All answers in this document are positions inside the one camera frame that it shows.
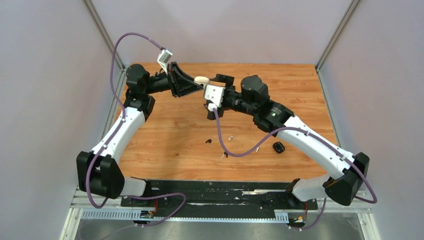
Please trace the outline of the white earbud charging case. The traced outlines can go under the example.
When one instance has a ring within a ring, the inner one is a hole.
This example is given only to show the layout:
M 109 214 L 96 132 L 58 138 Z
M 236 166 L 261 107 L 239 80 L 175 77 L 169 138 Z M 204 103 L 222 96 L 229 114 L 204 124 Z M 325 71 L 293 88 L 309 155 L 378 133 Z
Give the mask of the white earbud charging case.
M 196 76 L 193 81 L 198 85 L 205 86 L 209 84 L 210 79 L 206 76 Z

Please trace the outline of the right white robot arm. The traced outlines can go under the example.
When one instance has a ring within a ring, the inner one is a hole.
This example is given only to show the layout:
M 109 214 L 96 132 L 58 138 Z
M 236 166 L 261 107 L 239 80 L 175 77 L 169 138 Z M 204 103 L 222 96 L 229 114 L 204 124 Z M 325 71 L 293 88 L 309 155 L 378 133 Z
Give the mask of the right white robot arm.
M 349 206 L 357 199 L 361 186 L 366 186 L 371 199 L 377 202 L 375 191 L 367 180 L 370 159 L 363 153 L 352 153 L 319 135 L 308 127 L 292 110 L 273 101 L 268 86 L 257 75 L 243 78 L 237 91 L 231 76 L 217 75 L 202 83 L 208 119 L 219 121 L 227 110 L 252 117 L 253 123 L 266 137 L 277 137 L 301 150 L 318 163 L 325 175 L 294 179 L 285 190 L 286 204 L 298 209 L 305 202 L 330 198 Z

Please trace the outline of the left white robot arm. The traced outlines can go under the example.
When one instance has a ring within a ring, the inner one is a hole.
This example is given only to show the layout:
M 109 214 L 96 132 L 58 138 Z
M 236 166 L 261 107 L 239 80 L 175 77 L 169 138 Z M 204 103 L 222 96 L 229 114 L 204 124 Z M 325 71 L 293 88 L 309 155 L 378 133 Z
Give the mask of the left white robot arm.
M 89 152 L 82 151 L 76 158 L 78 186 L 87 194 L 108 199 L 134 196 L 140 206 L 149 206 L 153 193 L 147 189 L 148 181 L 125 177 L 119 167 L 120 158 L 136 131 L 153 112 L 153 94 L 171 92 L 179 98 L 201 91 L 209 82 L 204 77 L 191 77 L 176 62 L 166 70 L 150 74 L 141 64 L 133 64 L 126 70 L 125 101 L 111 129 Z

